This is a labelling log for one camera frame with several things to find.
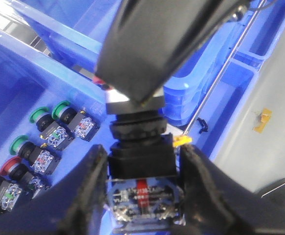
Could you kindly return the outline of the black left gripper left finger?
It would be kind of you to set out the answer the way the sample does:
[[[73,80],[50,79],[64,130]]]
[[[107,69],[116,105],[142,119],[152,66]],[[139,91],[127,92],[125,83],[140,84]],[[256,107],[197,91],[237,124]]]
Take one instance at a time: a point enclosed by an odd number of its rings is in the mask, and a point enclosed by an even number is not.
[[[98,235],[106,179],[107,152],[95,144],[45,194],[0,216],[0,235]]]

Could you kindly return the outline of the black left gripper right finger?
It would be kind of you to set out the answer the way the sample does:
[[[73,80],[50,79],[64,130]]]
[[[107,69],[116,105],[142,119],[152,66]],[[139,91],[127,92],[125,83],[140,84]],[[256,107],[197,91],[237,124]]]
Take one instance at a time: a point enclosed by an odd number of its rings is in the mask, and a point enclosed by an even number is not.
[[[285,235],[285,209],[228,177],[196,146],[180,148],[185,225],[180,235]]]

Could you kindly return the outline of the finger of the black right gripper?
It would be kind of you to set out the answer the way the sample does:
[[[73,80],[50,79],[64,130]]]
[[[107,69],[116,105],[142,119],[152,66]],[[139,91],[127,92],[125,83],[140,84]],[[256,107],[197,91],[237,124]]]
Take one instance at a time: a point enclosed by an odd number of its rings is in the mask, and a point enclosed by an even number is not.
[[[247,0],[124,0],[96,76],[136,103],[162,87]]]

